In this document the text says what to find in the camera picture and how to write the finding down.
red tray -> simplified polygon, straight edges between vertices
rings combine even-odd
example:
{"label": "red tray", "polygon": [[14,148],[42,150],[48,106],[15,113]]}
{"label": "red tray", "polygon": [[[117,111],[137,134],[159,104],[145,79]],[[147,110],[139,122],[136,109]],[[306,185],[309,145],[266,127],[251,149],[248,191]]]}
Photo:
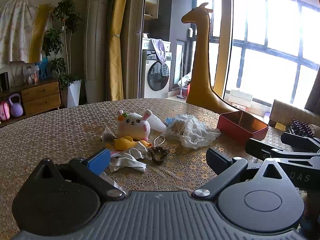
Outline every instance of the red tray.
{"label": "red tray", "polygon": [[269,126],[247,112],[237,111],[221,114],[217,128],[236,142],[245,145],[249,138],[263,140]]}

floral lace tablecloth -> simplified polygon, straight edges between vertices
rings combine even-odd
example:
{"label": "floral lace tablecloth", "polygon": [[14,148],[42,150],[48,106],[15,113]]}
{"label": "floral lace tablecloth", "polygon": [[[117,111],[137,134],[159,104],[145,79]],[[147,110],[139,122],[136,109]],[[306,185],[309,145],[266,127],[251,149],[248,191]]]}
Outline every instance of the floral lace tablecloth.
{"label": "floral lace tablecloth", "polygon": [[[45,157],[55,163],[67,163],[76,156],[84,158],[97,152],[104,144],[100,135],[105,125],[117,135],[118,109],[126,113],[143,114],[150,109],[161,120],[178,114],[192,114],[212,127],[219,115],[209,110],[167,99],[129,99],[84,105],[30,117],[0,129],[0,239],[10,239],[19,230],[11,213],[11,204],[24,181]],[[149,141],[160,133],[152,131]],[[264,142],[290,150],[280,141],[281,131],[269,128]],[[161,166],[149,160],[147,172],[123,168],[106,173],[125,191],[182,190],[189,192],[211,180],[215,173],[206,164],[208,147],[198,150],[184,148],[178,141],[166,140],[170,154]],[[225,135],[211,147],[229,157],[240,156],[250,162],[256,159]]]}

white bunny plush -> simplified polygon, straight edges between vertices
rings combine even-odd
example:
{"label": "white bunny plush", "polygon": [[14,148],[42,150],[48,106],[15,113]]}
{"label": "white bunny plush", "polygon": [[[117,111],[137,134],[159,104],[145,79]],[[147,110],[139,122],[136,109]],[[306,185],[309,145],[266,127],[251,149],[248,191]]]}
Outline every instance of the white bunny plush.
{"label": "white bunny plush", "polygon": [[148,109],[144,112],[143,116],[136,113],[126,114],[119,110],[118,116],[118,136],[130,136],[132,139],[140,141],[148,141],[150,134],[150,124],[148,122],[152,112]]}

plush toy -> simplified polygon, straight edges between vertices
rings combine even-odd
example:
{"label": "plush toy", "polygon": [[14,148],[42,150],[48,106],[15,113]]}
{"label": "plush toy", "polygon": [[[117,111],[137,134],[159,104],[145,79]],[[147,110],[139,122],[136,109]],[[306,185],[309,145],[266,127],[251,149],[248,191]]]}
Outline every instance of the plush toy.
{"label": "plush toy", "polygon": [[149,117],[152,115],[150,110],[146,110],[141,116],[140,114],[131,113],[126,114],[122,110],[119,111],[118,116],[118,136],[130,136],[137,141],[148,141],[150,134]]}
{"label": "plush toy", "polygon": [[[144,140],[139,141],[144,147],[150,147],[152,144]],[[125,136],[123,138],[115,139],[115,149],[118,151],[124,151],[131,147],[135,147],[138,142],[133,141],[130,136]]]}

giraffe neck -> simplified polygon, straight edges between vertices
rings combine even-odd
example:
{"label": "giraffe neck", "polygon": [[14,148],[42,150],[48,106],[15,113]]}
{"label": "giraffe neck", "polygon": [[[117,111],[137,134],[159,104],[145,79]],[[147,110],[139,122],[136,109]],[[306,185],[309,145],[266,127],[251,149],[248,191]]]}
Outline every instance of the giraffe neck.
{"label": "giraffe neck", "polygon": [[197,43],[195,58],[193,61],[192,83],[201,88],[208,89],[210,85],[209,75],[209,28],[210,22],[197,25]]}

